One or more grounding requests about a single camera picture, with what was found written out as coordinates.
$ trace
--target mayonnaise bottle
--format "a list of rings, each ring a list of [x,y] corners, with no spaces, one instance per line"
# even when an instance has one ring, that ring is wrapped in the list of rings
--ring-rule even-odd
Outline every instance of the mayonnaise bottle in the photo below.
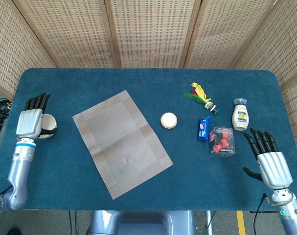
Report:
[[[247,100],[243,98],[234,99],[234,112],[232,115],[233,128],[237,131],[245,131],[249,123],[248,112],[246,109]]]

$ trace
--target robotic hand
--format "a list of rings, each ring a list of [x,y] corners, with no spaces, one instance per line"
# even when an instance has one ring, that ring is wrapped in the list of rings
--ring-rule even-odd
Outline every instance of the robotic hand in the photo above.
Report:
[[[251,172],[244,167],[245,173],[274,191],[271,203],[277,207],[279,216],[288,235],[297,235],[297,200],[296,196],[289,191],[288,186],[293,182],[290,170],[287,166],[283,153],[279,152],[276,142],[269,132],[255,131],[251,128],[254,139],[247,133],[245,138],[251,145],[251,149],[257,160],[261,174]]]
[[[34,141],[42,134],[53,134],[53,130],[42,128],[43,115],[50,94],[43,93],[29,99],[20,113],[16,136],[19,141],[13,154],[8,181],[11,187],[0,194],[0,213],[2,211],[20,211],[27,203],[27,180],[30,172],[36,144]]]

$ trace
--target red object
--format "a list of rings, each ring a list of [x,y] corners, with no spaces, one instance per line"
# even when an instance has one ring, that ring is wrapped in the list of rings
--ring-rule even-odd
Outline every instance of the red object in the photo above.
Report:
[[[222,140],[220,140],[220,142],[221,142],[223,148],[228,147],[228,145],[229,145],[229,143],[228,143],[228,141],[226,139],[222,139]]]
[[[216,135],[213,134],[213,133],[210,133],[210,135],[209,135],[209,142],[214,141],[215,138],[216,138]]]
[[[222,145],[221,144],[215,144],[213,146],[213,151],[215,152],[219,152],[222,149]]]
[[[228,137],[228,134],[226,132],[223,132],[222,137],[226,139]]]

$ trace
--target yellow floor line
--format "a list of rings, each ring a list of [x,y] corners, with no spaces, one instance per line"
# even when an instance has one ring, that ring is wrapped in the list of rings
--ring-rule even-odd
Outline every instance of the yellow floor line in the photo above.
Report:
[[[238,232],[240,235],[246,235],[243,212],[237,211],[236,215],[237,215]]]

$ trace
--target white bowl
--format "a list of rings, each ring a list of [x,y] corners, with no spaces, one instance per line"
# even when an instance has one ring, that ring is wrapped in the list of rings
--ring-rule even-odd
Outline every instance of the white bowl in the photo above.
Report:
[[[42,128],[46,130],[52,130],[57,127],[56,119],[50,114],[44,114],[43,116],[43,125]],[[52,137],[54,134],[51,135],[40,135],[39,139],[47,139]]]

